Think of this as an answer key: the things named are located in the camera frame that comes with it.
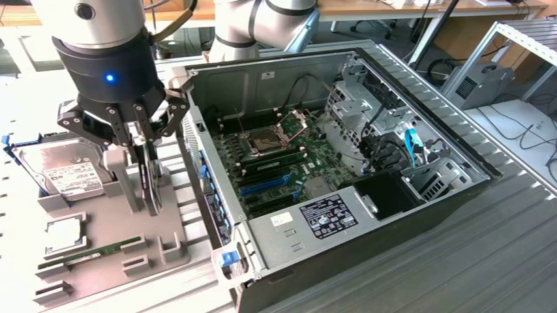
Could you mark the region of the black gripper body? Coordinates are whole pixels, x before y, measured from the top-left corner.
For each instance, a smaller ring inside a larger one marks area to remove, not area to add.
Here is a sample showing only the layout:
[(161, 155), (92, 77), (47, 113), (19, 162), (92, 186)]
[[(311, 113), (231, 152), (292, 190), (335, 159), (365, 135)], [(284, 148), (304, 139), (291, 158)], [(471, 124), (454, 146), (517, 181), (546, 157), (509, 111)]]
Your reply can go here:
[(144, 28), (111, 48), (80, 48), (56, 37), (52, 43), (81, 96), (103, 103), (141, 102), (147, 110), (159, 109), (165, 91)]

